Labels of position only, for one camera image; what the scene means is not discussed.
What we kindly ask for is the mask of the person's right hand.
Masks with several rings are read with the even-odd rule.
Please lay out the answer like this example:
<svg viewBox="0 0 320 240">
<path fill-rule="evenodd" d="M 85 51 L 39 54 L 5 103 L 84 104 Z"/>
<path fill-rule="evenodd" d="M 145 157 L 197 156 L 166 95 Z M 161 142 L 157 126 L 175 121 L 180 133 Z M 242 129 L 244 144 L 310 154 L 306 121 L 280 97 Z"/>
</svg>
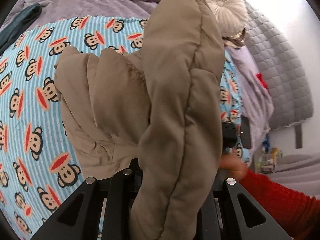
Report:
<svg viewBox="0 0 320 240">
<path fill-rule="evenodd" d="M 247 166 L 238 157 L 230 154 L 221 155 L 219 169 L 227 170 L 230 176 L 238 181 L 244 179 L 248 171 Z"/>
</svg>

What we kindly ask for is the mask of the red sleeve right forearm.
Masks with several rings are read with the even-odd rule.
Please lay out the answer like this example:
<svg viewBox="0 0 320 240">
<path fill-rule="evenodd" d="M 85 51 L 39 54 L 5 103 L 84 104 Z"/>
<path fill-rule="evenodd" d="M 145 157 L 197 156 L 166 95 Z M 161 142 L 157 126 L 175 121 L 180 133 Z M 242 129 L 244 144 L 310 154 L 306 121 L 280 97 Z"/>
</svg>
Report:
<svg viewBox="0 0 320 240">
<path fill-rule="evenodd" d="M 293 239 L 319 239 L 319 199 L 243 167 L 234 176 Z"/>
</svg>

